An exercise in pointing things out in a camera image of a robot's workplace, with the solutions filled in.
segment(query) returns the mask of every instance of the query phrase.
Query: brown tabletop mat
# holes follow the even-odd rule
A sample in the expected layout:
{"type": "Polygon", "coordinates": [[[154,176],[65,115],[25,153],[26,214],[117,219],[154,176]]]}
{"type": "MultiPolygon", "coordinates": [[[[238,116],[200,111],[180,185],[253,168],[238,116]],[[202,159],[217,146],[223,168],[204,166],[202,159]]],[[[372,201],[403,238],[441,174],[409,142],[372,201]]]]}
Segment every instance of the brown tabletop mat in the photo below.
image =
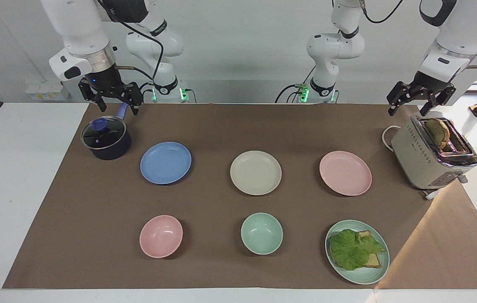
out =
{"type": "Polygon", "coordinates": [[[389,117],[378,105],[144,105],[138,117],[127,114],[130,150],[102,161],[79,141],[83,126],[102,115],[89,106],[3,287],[477,288],[477,212],[462,186],[451,184],[433,204],[423,200],[381,143],[385,127],[404,125],[414,111],[404,106],[389,117]],[[184,144],[193,158],[190,172],[169,186],[139,172],[145,151],[163,141],[184,144]],[[233,186],[231,162],[247,150],[281,164],[272,193],[253,197],[233,186]],[[368,163],[368,192],[344,197],[323,183],[319,161],[333,150],[368,163]],[[250,253],[240,238],[242,221],[260,211],[284,229],[283,244],[268,256],[250,253]],[[170,257],[151,259],[139,232],[162,214],[181,221],[184,239],[170,257]],[[327,230],[344,219],[366,222],[385,239],[393,263],[379,284],[351,284],[328,263],[327,230]]]}

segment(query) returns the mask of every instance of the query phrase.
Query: blue lid knob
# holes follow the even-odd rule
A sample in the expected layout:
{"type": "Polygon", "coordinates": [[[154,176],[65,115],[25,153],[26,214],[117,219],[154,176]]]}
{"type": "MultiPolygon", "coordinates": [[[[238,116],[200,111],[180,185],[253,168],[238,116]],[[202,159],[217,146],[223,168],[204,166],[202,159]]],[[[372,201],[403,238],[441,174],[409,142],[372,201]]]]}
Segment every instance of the blue lid knob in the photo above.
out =
{"type": "Polygon", "coordinates": [[[108,121],[105,118],[98,118],[93,120],[93,122],[91,122],[91,128],[93,130],[96,130],[97,132],[104,130],[107,126],[108,126],[108,121]]]}

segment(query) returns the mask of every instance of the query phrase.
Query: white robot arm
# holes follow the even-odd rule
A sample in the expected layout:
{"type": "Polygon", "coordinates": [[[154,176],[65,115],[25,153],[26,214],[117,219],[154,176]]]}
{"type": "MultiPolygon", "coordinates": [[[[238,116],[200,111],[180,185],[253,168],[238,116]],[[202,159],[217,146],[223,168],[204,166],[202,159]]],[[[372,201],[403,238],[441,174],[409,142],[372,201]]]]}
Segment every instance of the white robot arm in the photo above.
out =
{"type": "Polygon", "coordinates": [[[477,55],[477,1],[421,0],[420,14],[440,31],[414,80],[409,85],[399,81],[388,94],[390,115],[412,100],[427,100],[421,115],[445,105],[456,90],[451,81],[477,55]]]}
{"type": "Polygon", "coordinates": [[[168,57],[179,56],[183,53],[183,38],[168,28],[167,21],[160,13],[158,0],[101,0],[112,21],[119,19],[123,22],[136,23],[142,27],[142,33],[152,37],[155,42],[139,33],[127,35],[127,48],[149,67],[154,74],[154,98],[158,102],[183,101],[183,88],[186,84],[179,81],[173,64],[168,57]]]}
{"type": "MultiPolygon", "coordinates": [[[[48,19],[61,35],[65,48],[50,59],[50,66],[57,77],[66,81],[84,75],[79,88],[85,100],[92,101],[106,110],[102,97],[118,98],[132,108],[134,114],[143,103],[143,95],[135,82],[124,84],[115,64],[113,49],[102,29],[102,19],[95,2],[105,6],[113,21],[138,23],[147,35],[158,37],[164,46],[162,56],[178,56],[183,41],[167,29],[159,14],[156,0],[41,0],[48,19]]],[[[173,65],[163,58],[156,73],[162,48],[158,43],[141,35],[130,34],[127,45],[132,53],[142,58],[156,77],[154,85],[164,96],[162,99],[181,101],[182,89],[177,83],[173,65]]]]}
{"type": "Polygon", "coordinates": [[[358,0],[335,0],[331,21],[339,32],[310,38],[307,53],[315,61],[315,74],[307,85],[308,100],[326,102],[331,97],[339,74],[332,60],[357,58],[364,52],[364,38],[358,32],[361,15],[358,0]]]}

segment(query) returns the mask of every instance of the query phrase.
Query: white cable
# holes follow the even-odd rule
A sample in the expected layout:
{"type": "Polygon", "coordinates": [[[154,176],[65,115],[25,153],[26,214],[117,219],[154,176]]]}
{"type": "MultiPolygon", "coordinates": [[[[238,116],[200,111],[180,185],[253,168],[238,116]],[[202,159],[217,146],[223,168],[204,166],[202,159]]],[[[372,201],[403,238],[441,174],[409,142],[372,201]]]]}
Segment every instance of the white cable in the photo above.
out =
{"type": "Polygon", "coordinates": [[[384,139],[384,135],[386,134],[386,132],[388,132],[388,129],[391,129],[391,128],[401,128],[400,126],[397,126],[397,125],[390,125],[389,127],[387,127],[384,132],[382,132],[381,134],[381,140],[382,140],[382,143],[384,143],[384,146],[386,146],[386,148],[390,149],[390,151],[392,153],[394,153],[394,149],[392,147],[390,147],[387,143],[386,143],[386,140],[384,139]]]}

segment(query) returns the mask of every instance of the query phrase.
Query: blue plate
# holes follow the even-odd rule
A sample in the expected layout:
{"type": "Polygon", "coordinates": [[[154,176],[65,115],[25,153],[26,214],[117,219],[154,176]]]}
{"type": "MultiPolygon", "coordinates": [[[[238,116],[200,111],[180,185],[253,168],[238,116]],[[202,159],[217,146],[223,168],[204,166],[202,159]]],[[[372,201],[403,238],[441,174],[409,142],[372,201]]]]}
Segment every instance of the blue plate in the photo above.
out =
{"type": "Polygon", "coordinates": [[[154,184],[170,184],[180,180],[192,164],[186,146],[177,142],[162,142],[149,148],[139,164],[141,174],[154,184]]]}

